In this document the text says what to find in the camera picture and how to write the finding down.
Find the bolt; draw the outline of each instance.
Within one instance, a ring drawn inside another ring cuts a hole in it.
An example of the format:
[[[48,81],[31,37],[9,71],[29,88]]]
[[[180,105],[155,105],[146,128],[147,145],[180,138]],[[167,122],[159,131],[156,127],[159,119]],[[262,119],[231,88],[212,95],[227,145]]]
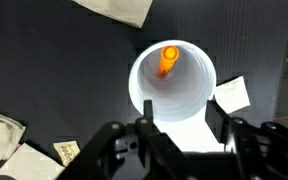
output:
[[[120,127],[120,125],[118,125],[118,124],[113,124],[113,125],[112,125],[112,128],[113,128],[113,129],[118,129],[119,127]]]
[[[147,123],[147,120],[146,120],[146,119],[142,119],[142,120],[141,120],[141,123],[142,123],[142,124],[146,124],[146,123]]]
[[[267,123],[266,126],[271,128],[271,129],[276,129],[276,126],[273,123]]]

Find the white paper cup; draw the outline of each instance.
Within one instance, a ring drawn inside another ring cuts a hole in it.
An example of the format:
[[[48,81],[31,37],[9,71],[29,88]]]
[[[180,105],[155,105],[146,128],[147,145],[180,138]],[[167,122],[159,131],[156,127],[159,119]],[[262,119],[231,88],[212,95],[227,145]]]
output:
[[[166,79],[157,68],[161,49],[176,46],[180,56]],[[135,108],[143,114],[144,100],[153,101],[154,120],[176,122],[196,115],[213,98],[216,73],[210,58],[197,46],[180,40],[163,41],[146,49],[135,61],[129,92]]]

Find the black table surface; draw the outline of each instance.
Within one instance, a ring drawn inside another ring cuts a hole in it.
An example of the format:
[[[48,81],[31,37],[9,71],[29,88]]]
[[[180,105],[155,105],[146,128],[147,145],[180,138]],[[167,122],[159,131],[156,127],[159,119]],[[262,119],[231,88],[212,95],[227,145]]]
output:
[[[218,84],[244,76],[251,106],[234,116],[273,120],[288,0],[154,0],[141,29],[69,0],[0,0],[0,113],[26,125],[22,142],[52,158],[52,143],[82,148],[104,123],[140,116],[129,71],[144,49],[169,39],[203,49]]]

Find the screw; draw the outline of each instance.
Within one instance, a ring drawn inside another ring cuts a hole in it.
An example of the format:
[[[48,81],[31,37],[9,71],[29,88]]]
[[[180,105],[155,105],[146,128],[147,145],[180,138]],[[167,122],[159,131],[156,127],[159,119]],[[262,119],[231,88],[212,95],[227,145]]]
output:
[[[141,120],[141,123],[142,123],[142,124],[146,124],[146,123],[147,123],[147,120],[146,120],[146,119],[142,119],[142,120]]]
[[[240,120],[240,119],[234,119],[234,121],[235,121],[236,123],[238,123],[238,124],[243,124],[243,121]]]
[[[266,126],[271,128],[271,129],[276,129],[276,126],[273,123],[267,123]]]
[[[119,127],[120,127],[120,125],[118,125],[118,124],[113,124],[113,125],[112,125],[112,128],[113,128],[113,129],[118,129]]]

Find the orange object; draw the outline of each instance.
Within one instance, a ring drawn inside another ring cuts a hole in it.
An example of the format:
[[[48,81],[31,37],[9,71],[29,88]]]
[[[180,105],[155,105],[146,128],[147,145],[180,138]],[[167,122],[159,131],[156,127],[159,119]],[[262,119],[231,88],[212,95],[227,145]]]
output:
[[[157,75],[161,79],[165,79],[167,74],[173,68],[174,63],[178,59],[180,51],[176,46],[165,46],[161,51],[160,64],[158,66]]]

